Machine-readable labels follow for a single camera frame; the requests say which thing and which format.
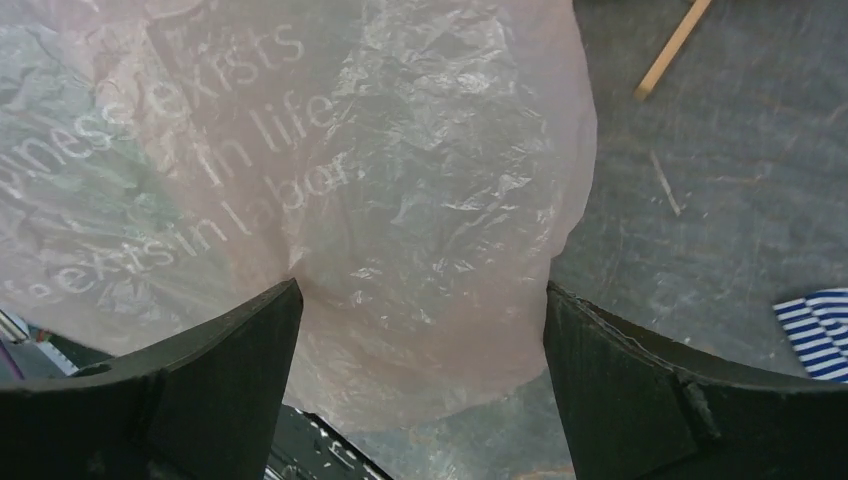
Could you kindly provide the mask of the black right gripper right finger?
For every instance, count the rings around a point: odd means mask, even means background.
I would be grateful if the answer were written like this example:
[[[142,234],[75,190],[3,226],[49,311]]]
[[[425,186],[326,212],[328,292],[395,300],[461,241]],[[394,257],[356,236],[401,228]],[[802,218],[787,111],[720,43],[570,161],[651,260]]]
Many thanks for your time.
[[[556,283],[544,350],[580,479],[843,479],[847,389],[694,349]]]

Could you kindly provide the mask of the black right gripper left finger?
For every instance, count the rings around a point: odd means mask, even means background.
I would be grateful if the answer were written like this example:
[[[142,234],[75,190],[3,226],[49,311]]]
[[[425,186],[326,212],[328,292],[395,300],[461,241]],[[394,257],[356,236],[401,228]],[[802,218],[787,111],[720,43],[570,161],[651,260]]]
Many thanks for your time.
[[[5,479],[259,479],[303,311],[285,281],[144,349],[1,390]]]

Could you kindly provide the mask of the pink plastic trash bag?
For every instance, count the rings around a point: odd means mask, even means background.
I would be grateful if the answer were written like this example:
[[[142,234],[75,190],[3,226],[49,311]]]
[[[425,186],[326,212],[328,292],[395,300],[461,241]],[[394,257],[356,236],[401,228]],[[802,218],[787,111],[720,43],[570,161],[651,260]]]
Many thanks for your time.
[[[5,1],[1,305],[120,356],[293,279],[288,404],[442,418],[545,369],[596,132],[569,1]]]

